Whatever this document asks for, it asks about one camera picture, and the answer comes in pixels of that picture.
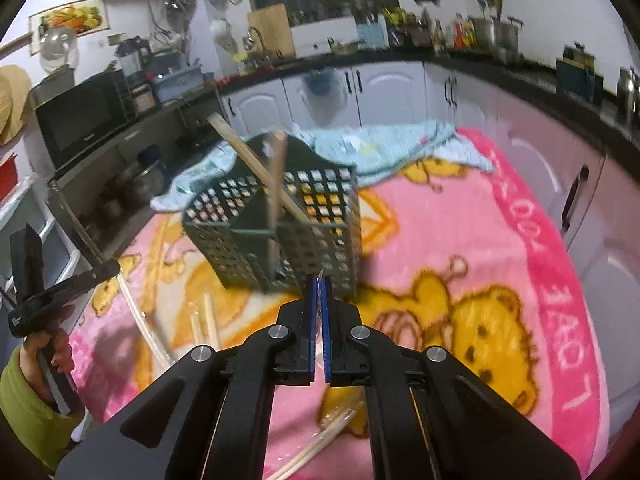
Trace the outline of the chopstick pair bottom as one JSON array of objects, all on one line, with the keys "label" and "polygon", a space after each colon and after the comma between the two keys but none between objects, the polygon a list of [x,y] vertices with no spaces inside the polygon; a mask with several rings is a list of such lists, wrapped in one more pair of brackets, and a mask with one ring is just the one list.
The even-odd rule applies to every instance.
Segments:
[{"label": "chopstick pair bottom", "polygon": [[364,400],[360,396],[355,401],[350,401],[341,409],[318,434],[316,434],[306,448],[299,451],[292,460],[289,460],[279,470],[270,474],[268,480],[285,480],[304,468],[325,448],[327,448],[348,426],[348,424],[363,410]]}]

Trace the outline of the dark green utensil basket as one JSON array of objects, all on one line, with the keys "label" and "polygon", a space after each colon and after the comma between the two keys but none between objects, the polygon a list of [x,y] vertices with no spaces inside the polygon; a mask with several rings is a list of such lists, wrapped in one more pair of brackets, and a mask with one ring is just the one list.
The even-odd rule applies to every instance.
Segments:
[{"label": "dark green utensil basket", "polygon": [[268,218],[268,191],[242,160],[209,178],[183,211],[182,226],[224,287],[298,292],[323,273],[343,299],[357,295],[361,230],[355,166],[330,162],[288,140],[283,187],[306,212]]}]

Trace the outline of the chopstick pair long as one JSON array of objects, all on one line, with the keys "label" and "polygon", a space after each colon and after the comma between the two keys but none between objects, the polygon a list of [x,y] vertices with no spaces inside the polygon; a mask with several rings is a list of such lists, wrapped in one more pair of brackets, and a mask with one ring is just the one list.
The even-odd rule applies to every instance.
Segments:
[{"label": "chopstick pair long", "polygon": [[268,272],[270,281],[276,279],[279,265],[279,244],[276,239],[277,224],[281,214],[281,193],[285,164],[286,134],[273,131],[269,139],[268,171],[268,229],[272,237],[268,242]]}]

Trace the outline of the chopstick pair crossing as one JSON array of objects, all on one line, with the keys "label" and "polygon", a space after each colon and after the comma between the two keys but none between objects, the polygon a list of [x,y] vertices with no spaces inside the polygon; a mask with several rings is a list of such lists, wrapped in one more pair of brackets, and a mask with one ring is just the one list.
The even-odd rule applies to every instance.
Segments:
[{"label": "chopstick pair crossing", "polygon": [[134,318],[134,322],[136,323],[146,345],[154,356],[154,359],[156,359],[157,363],[160,364],[160,368],[162,370],[168,370],[169,367],[175,364],[175,359],[169,354],[164,344],[160,341],[160,338],[158,338],[157,334],[152,330],[151,325],[146,319],[145,313],[138,306],[137,301],[134,300],[134,296],[132,296],[126,278],[124,277],[124,272],[119,271],[116,276],[116,280],[120,293],[124,297],[126,305]]}]

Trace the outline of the pink cartoon bear blanket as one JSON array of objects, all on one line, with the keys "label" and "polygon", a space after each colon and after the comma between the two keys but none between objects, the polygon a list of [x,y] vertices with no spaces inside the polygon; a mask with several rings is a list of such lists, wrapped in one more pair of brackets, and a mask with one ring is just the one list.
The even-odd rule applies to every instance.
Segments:
[{"label": "pink cartoon bear blanket", "polygon": [[[480,132],[466,136],[493,172],[424,159],[360,192],[361,318],[405,347],[445,347],[589,474],[606,452],[608,389],[577,274],[510,162]],[[178,214],[153,217],[120,265],[177,358],[194,346],[189,318],[204,292],[219,349],[272,324],[290,300],[224,287]]]}]

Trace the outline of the black microwave oven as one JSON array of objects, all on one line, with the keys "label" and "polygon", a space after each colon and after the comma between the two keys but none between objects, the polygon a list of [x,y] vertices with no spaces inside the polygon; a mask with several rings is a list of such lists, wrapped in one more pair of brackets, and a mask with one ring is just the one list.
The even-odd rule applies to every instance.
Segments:
[{"label": "black microwave oven", "polygon": [[56,170],[137,117],[121,70],[96,74],[38,105],[35,113]]}]

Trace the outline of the blue plastic storage box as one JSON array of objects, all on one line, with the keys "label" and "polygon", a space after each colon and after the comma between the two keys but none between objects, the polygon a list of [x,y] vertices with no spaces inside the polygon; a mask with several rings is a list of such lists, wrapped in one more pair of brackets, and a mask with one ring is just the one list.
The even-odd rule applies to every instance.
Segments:
[{"label": "blue plastic storage box", "polygon": [[157,101],[164,104],[201,89],[204,86],[204,78],[199,67],[189,66],[155,77],[152,83]]}]

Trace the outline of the light blue cloth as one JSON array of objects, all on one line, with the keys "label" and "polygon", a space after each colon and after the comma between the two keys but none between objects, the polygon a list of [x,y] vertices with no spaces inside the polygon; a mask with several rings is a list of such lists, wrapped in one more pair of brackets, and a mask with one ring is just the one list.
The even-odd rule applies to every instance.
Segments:
[{"label": "light blue cloth", "polygon": [[[437,158],[488,174],[494,171],[492,163],[471,140],[458,133],[454,125],[439,120],[307,130],[292,125],[288,136],[329,162],[354,165],[362,188],[378,184],[424,158]],[[236,151],[228,142],[218,142],[200,162],[175,176],[166,193],[153,197],[151,208],[156,212],[185,210],[204,184],[228,174],[235,162]]]}]

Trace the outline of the blender jug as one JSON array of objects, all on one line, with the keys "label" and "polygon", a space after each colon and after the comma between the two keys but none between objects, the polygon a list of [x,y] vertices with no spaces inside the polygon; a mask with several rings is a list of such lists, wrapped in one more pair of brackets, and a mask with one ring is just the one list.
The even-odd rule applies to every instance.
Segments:
[{"label": "blender jug", "polygon": [[127,78],[137,77],[151,55],[149,41],[139,36],[125,39],[116,48],[116,58]]}]

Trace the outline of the wooden cutting board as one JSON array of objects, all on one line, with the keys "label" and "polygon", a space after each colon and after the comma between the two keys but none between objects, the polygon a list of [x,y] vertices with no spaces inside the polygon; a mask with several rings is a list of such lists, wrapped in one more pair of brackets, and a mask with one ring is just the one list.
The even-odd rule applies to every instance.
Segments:
[{"label": "wooden cutting board", "polygon": [[250,12],[247,14],[247,23],[260,32],[266,50],[280,53],[284,58],[294,58],[291,26],[283,3]]}]

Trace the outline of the steel cooking pot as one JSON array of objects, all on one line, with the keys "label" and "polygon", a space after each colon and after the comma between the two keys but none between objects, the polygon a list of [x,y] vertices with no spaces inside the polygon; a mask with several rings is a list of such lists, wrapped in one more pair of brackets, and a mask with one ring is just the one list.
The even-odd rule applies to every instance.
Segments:
[{"label": "steel cooking pot", "polygon": [[487,52],[502,64],[513,64],[520,59],[518,37],[524,22],[508,16],[506,22],[496,18],[470,18],[478,50]]}]

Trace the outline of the blue knife block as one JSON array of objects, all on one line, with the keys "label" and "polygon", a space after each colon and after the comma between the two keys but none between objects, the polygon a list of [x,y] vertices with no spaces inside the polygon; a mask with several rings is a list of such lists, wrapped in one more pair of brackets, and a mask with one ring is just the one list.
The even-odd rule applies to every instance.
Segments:
[{"label": "blue knife block", "polygon": [[359,50],[385,50],[387,41],[384,27],[377,18],[366,18],[356,24]]}]

